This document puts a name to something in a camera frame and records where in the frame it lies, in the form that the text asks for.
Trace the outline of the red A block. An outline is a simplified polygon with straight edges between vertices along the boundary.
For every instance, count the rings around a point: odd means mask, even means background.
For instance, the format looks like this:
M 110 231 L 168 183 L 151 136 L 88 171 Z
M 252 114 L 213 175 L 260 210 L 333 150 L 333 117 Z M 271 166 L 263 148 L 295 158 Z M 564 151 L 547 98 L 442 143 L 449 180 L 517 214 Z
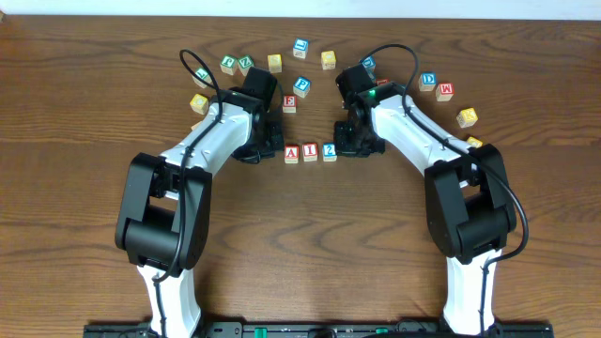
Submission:
M 285 163 L 296 164 L 299 162 L 300 148 L 297 145 L 285 146 Z

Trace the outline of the blue 2 block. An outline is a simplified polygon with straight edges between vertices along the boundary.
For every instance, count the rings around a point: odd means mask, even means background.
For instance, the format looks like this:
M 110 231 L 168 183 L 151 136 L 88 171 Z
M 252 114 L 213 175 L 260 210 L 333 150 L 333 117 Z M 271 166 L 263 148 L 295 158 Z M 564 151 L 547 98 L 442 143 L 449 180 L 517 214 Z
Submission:
M 324 143 L 322 147 L 323 161 L 337 161 L 336 147 L 334 143 Z

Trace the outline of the red I block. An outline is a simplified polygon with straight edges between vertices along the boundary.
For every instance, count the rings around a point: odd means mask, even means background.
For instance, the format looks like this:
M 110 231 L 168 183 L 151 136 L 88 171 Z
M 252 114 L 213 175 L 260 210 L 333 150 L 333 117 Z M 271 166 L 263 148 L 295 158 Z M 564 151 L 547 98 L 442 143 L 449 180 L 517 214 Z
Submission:
M 316 143 L 302 145 L 302 156 L 304 161 L 316 161 L 318 159 L 318 146 Z

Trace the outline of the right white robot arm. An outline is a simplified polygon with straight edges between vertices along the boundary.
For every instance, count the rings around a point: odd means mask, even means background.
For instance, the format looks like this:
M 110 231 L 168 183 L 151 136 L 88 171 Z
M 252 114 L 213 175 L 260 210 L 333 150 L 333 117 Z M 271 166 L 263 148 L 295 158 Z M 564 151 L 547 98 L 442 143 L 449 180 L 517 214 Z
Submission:
M 455 334 L 486 332 L 495 323 L 496 263 L 516 228 L 501 153 L 453 137 L 402 85 L 377 85 L 362 65 L 344 69 L 335 82 L 347 110 L 334 125 L 337 154 L 364 158 L 392 144 L 423 175 L 427 228 L 447 259 L 444 321 Z

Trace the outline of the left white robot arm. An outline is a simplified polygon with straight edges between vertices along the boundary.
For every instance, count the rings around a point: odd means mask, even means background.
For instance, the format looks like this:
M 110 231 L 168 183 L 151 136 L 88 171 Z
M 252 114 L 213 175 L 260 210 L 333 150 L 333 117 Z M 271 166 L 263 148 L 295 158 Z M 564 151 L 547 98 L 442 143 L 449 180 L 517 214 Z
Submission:
M 228 158 L 258 164 L 283 150 L 281 118 L 270 110 L 277 85 L 269 71 L 250 68 L 242 86 L 218 90 L 179 144 L 131 161 L 115 242 L 145 280 L 154 337 L 196 331 L 193 267 L 207 242 L 212 180 Z

